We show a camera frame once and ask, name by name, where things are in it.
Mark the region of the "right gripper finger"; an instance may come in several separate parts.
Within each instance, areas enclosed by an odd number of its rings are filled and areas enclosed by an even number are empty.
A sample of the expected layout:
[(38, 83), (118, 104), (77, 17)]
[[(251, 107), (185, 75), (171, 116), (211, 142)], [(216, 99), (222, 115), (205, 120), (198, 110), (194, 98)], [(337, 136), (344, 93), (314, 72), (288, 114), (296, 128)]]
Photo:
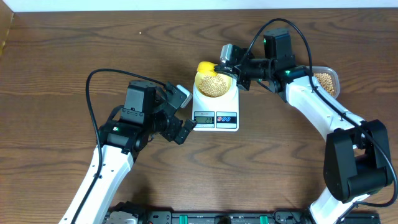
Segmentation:
[(235, 66), (231, 63), (220, 63), (215, 65), (215, 70), (234, 70)]
[(226, 75), (229, 76), (235, 80), (238, 79), (238, 75), (236, 73), (234, 73), (233, 71), (229, 71), (229, 70), (215, 70), (216, 73), (222, 74), (222, 75)]

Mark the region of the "yellow measuring scoop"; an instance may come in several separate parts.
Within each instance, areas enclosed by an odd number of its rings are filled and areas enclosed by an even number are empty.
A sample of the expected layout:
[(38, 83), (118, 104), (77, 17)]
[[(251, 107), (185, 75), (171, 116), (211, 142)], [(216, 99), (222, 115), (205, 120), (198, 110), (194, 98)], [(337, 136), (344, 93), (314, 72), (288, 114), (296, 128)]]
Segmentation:
[(197, 73), (202, 75), (217, 76), (216, 64), (211, 62), (200, 62), (197, 66)]

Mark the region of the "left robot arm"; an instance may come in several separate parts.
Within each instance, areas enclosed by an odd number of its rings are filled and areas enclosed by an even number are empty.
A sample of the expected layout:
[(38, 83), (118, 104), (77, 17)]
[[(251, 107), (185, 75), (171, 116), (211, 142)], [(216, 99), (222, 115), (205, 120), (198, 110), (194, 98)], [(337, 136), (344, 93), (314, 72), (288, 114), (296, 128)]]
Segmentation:
[(183, 144), (196, 122), (176, 112), (192, 94), (183, 86), (133, 80), (125, 103), (115, 107), (99, 128), (90, 168), (61, 223), (102, 223), (122, 180), (154, 135)]

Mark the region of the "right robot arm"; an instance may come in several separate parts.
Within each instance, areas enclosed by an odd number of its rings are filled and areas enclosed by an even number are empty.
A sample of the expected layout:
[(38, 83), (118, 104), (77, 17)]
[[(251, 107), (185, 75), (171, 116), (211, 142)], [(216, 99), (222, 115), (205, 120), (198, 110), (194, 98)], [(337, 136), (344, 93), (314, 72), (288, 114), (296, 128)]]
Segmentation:
[(269, 91), (297, 108), (326, 141), (323, 178), (326, 188), (309, 208), (305, 222), (341, 223), (354, 207), (388, 185), (397, 184), (386, 127), (365, 121), (339, 104), (313, 76), (297, 65), (288, 29), (264, 33), (264, 58), (250, 49), (224, 45), (215, 71), (248, 90), (252, 81), (268, 82)]

